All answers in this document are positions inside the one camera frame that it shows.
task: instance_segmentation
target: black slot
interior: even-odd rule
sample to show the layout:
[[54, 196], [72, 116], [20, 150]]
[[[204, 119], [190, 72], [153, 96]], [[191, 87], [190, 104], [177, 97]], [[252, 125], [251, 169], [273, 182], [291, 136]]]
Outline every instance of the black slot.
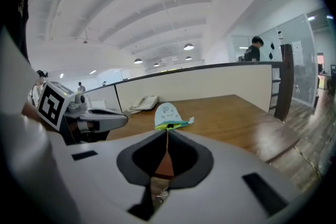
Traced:
[[95, 155], [98, 155], [98, 153], [95, 151], [86, 151], [82, 153], [72, 154], [72, 157], [74, 161], [78, 161], [80, 159], [85, 159], [85, 158], [92, 157]]
[[276, 214], [287, 206], [287, 203], [257, 173], [245, 175], [243, 180], [269, 216]]

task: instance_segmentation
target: man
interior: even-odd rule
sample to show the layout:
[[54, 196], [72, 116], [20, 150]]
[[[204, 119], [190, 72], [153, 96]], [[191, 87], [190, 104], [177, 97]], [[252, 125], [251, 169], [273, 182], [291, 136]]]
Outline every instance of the man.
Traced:
[[260, 61], [260, 51], [259, 49], [264, 45], [263, 40], [255, 36], [252, 39], [252, 45], [248, 47], [245, 51], [244, 61], [245, 62], [259, 62]]
[[81, 82], [79, 82], [78, 83], [78, 89], [77, 89], [77, 91], [79, 91], [79, 92], [86, 92], [86, 89], [85, 89], [85, 87], [82, 85], [82, 83]]
[[36, 84], [31, 91], [31, 100], [33, 102], [33, 105], [37, 108], [38, 101], [43, 91], [44, 78], [46, 77], [46, 75], [41, 70], [36, 71], [36, 73], [39, 74], [39, 79], [36, 81]]

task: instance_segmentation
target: wooden desk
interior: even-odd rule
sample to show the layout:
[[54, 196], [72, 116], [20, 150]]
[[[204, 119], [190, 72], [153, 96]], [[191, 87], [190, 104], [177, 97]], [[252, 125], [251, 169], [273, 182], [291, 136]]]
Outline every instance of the wooden desk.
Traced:
[[[292, 148], [298, 141], [297, 134], [282, 122], [236, 96], [173, 101], [182, 120], [195, 117], [195, 122], [178, 130], [244, 148], [269, 163]], [[151, 111], [128, 115], [128, 124], [110, 131], [107, 140], [124, 138], [154, 130], [157, 104]], [[172, 176], [168, 154], [156, 171], [157, 176]]]

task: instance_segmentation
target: white partition wall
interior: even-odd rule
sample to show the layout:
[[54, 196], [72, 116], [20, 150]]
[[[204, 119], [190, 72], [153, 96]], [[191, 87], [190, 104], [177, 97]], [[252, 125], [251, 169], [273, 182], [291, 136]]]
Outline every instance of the white partition wall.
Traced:
[[117, 93], [113, 85], [85, 92], [84, 96], [89, 98], [89, 106], [99, 108], [103, 108], [105, 106], [107, 109], [121, 112]]
[[146, 95], [158, 95], [160, 102], [169, 102], [236, 94], [268, 112], [272, 66], [197, 69], [128, 81], [115, 86], [122, 111]]

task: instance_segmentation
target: white telephone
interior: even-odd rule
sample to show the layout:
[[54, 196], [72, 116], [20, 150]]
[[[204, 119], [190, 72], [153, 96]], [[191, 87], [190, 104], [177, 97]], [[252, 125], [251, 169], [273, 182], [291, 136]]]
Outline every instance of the white telephone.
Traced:
[[134, 110], [150, 110], [152, 109], [158, 102], [159, 97], [158, 96], [145, 96], [143, 98], [138, 99], [133, 104]]

